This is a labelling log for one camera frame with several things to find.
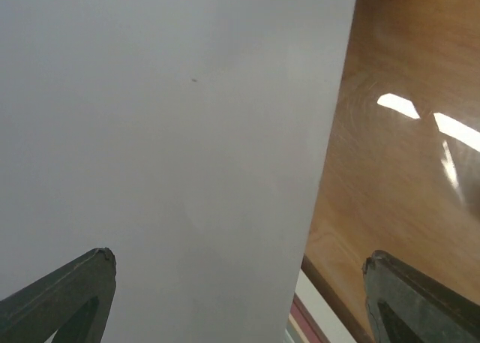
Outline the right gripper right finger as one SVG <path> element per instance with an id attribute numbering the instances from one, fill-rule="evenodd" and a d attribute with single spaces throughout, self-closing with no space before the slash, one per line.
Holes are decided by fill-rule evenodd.
<path id="1" fill-rule="evenodd" d="M 478 342 L 479 305 L 386 251 L 362 267 L 376 342 Z"/>

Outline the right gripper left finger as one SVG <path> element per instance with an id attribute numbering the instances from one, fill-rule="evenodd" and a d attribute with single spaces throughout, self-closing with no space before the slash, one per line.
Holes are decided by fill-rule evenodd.
<path id="1" fill-rule="evenodd" d="M 100 342 L 116 291 L 116 258 L 94 248 L 1 301 L 2 342 Z"/>

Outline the white mat board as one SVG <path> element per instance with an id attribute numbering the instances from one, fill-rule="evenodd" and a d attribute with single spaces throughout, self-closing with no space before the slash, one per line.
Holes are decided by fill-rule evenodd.
<path id="1" fill-rule="evenodd" d="M 295 293 L 330 342 L 356 342 L 302 270 L 298 274 Z"/>

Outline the pink picture frame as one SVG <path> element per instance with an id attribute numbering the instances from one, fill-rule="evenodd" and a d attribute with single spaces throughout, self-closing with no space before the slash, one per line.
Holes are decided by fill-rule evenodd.
<path id="1" fill-rule="evenodd" d="M 293 296 L 283 341 L 295 343 L 330 342 L 296 293 Z"/>

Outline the red forest photo print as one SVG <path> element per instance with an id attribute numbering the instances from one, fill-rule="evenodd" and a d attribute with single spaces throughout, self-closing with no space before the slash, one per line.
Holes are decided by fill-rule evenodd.
<path id="1" fill-rule="evenodd" d="M 279 342 L 356 0 L 1 0 L 1 295 L 110 248 L 105 342 Z"/>

